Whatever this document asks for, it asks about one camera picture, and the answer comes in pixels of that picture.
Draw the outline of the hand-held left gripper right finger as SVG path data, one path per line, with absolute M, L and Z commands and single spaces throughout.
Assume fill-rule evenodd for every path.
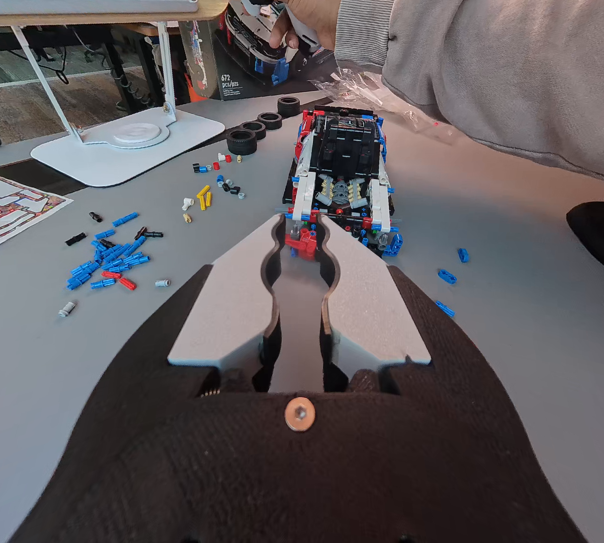
M 359 370 L 415 363 L 431 355 L 388 264 L 324 214 L 318 216 L 320 348 L 324 391 L 344 391 Z

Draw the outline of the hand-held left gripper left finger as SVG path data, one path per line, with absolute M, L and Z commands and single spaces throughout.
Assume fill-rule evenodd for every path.
M 239 369 L 268 391 L 282 347 L 274 283 L 282 272 L 285 217 L 274 215 L 211 265 L 167 360 L 173 366 Z

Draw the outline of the toy brick race car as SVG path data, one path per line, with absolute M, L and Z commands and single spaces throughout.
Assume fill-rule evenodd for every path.
M 396 257 L 403 238 L 393 219 L 383 119 L 371 110 L 316 106 L 303 112 L 282 209 L 292 222 L 293 258 L 315 260 L 318 218 L 329 218 L 379 257 Z

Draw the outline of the person's right forearm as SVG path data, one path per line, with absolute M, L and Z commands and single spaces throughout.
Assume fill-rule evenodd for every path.
M 482 145 L 603 179 L 603 0 L 342 0 L 335 55 Z

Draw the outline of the grey desk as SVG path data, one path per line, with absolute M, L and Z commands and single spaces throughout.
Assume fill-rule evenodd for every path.
M 586 539 L 603 542 L 603 267 L 565 220 L 572 207 L 603 199 L 602 181 L 465 136 L 448 145 L 383 117 L 404 238 L 392 263 L 456 312 L 509 393 L 555 493 Z M 246 198 L 226 219 L 187 224 L 181 209 L 185 171 L 212 162 L 222 141 L 123 185 L 72 193 L 70 205 L 1 245 L 1 542 L 44 490 L 83 405 L 132 333 L 275 214 L 299 121 L 287 119 L 232 164 L 229 177 Z M 94 235 L 133 212 L 113 242 L 130 242 L 141 227 L 164 233 L 141 246 L 150 261 L 123 276 L 137 289 L 117 281 L 67 290 L 70 271 L 94 255 Z M 65 244 L 81 232 L 87 237 Z M 442 281 L 439 269 L 457 282 Z M 169 287 L 155 287 L 165 279 Z M 67 302 L 77 305 L 61 318 Z

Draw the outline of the scatter of small mixed pieces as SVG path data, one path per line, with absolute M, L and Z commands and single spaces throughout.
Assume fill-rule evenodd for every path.
M 182 218 L 185 223 L 191 224 L 199 215 L 204 217 L 209 214 L 217 221 L 220 217 L 226 219 L 236 214 L 235 202 L 245 200 L 245 193 L 241 186 L 229 177 L 229 170 L 226 166 L 233 162 L 239 164 L 241 157 L 237 157 L 234 161 L 229 154 L 218 154 L 217 160 L 214 162 L 208 164 L 191 163 L 185 171 L 186 177 L 184 180 L 187 183 L 187 193 L 183 197 L 181 207 Z M 210 186 L 213 198 L 211 207 L 202 211 L 196 195 L 206 185 Z

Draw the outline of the toy car box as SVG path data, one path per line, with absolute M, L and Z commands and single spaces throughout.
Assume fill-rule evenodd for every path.
M 270 46 L 271 31 L 285 11 L 283 3 L 270 3 L 253 16 L 241 0 L 230 0 L 220 18 L 208 23 L 208 32 L 200 32 L 200 41 L 212 41 L 215 95 L 222 101 L 306 91 L 314 76 L 335 72 L 333 53 L 325 48 L 302 42 L 293 49 L 285 41 L 278 48 Z

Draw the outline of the pile of blue pins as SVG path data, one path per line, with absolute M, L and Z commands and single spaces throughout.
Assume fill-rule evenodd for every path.
M 127 271 L 150 261 L 150 257 L 141 251 L 141 246 L 146 241 L 146 237 L 141 237 L 138 240 L 133 237 L 133 240 L 124 244 L 113 242 L 110 239 L 116 233 L 118 227 L 131 222 L 137 217 L 137 212 L 124 215 L 112 221 L 110 229 L 94 235 L 91 241 L 94 255 L 91 260 L 70 271 L 65 283 L 67 290 L 75 290 L 87 282 L 90 282 L 91 289 L 111 286 L 117 280 L 103 278 L 102 271 L 118 272 L 123 277 Z

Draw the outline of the clear plastic bags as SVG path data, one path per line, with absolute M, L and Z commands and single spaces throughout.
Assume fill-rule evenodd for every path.
M 309 81 L 330 98 L 335 106 L 389 114 L 411 132 L 448 145 L 463 137 L 452 125 L 437 121 L 395 95 L 382 83 L 379 74 L 337 68 L 329 76 L 314 76 Z

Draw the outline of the white book stand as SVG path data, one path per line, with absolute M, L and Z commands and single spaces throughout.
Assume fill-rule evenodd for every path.
M 167 23 L 210 20 L 227 0 L 1 0 L 9 25 L 62 121 L 66 135 L 34 147 L 31 157 L 87 186 L 122 184 L 220 135 L 217 121 L 177 110 Z M 81 129 L 70 123 L 26 41 L 23 27 L 42 24 L 156 22 L 164 67 L 165 100 L 159 107 Z

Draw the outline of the black framed background table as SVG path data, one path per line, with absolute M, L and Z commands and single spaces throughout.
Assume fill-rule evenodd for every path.
M 164 100 L 161 66 L 154 49 L 159 47 L 151 24 L 34 25 L 23 34 L 40 71 L 50 80 L 68 86 L 77 73 L 69 73 L 75 51 L 87 64 L 99 61 L 100 73 L 108 74 L 127 114 L 159 106 Z

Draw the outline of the used sticker sheet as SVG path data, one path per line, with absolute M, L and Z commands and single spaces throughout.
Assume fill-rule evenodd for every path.
M 1 177 L 1 243 L 43 221 L 73 200 Z

